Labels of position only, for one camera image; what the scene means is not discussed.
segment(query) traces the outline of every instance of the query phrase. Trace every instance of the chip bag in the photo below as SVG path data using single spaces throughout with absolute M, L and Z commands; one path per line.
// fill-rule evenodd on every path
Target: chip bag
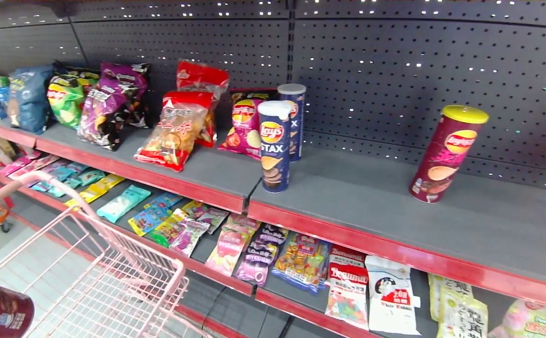
M 210 92 L 168 92 L 162 98 L 161 120 L 135 159 L 182 171 L 211 104 Z
M 225 70 L 209 67 L 204 63 L 179 60 L 177 64 L 177 90 L 179 92 L 211 92 L 212 101 L 208 105 L 204 125 L 196 143 L 214 147 L 217 143 L 215 128 L 215 109 L 221 95 L 229 87 L 229 74 Z

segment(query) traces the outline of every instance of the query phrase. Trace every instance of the shopping cart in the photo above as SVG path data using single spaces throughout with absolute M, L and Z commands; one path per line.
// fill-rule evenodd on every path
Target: shopping cart
M 207 337 L 174 308 L 189 280 L 183 263 L 100 220 L 71 188 L 40 171 L 0 189 L 0 200 L 43 180 L 75 199 L 0 261 L 0 285 L 29 295 L 26 338 Z

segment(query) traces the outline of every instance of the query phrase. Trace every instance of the blue chip bag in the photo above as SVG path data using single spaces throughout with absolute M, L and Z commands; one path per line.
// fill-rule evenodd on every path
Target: blue chip bag
M 134 206 L 140 204 L 151 194 L 150 191 L 139 188 L 135 185 L 130 185 L 123 194 L 117 196 L 114 200 L 106 203 L 96 212 L 98 216 L 102 216 L 107 220 L 115 223 L 121 216 L 126 214 Z
M 11 75 L 7 114 L 11 126 L 40 135 L 52 113 L 46 97 L 52 65 L 19 68 Z

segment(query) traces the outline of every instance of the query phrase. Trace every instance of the lay's stax can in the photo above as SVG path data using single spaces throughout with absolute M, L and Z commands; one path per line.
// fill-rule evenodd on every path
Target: lay's stax can
M 280 100 L 292 105 L 290 113 L 290 162 L 300 160 L 303 155 L 304 94 L 307 87 L 301 84 L 284 84 L 277 87 Z
M 260 117 L 260 163 L 263 187 L 277 194 L 290 182 L 290 112 L 286 101 L 265 101 L 258 105 Z

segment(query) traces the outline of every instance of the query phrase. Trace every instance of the store shelf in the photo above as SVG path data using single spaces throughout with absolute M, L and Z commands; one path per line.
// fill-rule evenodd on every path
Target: store shelf
M 80 141 L 74 130 L 60 124 L 51 125 L 42 135 L 35 136 L 10 128 L 4 122 L 0 121 L 0 136 L 10 141 L 23 141 L 26 146 L 35 145 L 38 150 L 237 213 L 243 212 L 247 197 L 260 181 L 257 161 L 216 148 L 196 146 L 180 173 L 137 162 L 133 155 L 151 129 L 123 129 L 121 147 L 110 152 Z M 225 134 L 222 132 L 219 139 L 224 139 Z
M 408 192 L 416 167 L 307 147 L 282 194 L 249 216 L 512 297 L 546 304 L 546 190 L 460 173 L 443 201 Z

